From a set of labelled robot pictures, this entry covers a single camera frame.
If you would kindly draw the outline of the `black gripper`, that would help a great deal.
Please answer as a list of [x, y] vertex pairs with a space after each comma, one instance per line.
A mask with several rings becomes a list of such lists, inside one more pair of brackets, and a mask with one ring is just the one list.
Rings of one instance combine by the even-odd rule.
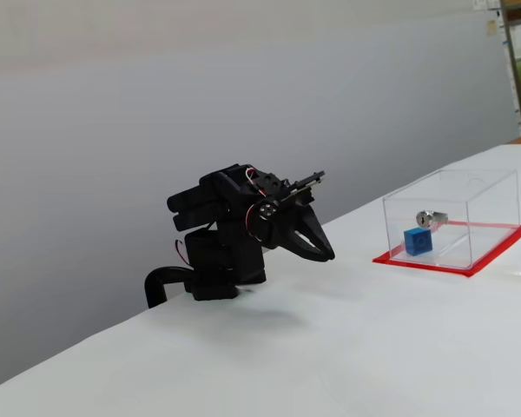
[[264, 248], [284, 248], [309, 261], [334, 259], [332, 245], [310, 205], [295, 202], [281, 208], [269, 202], [258, 203], [254, 237]]

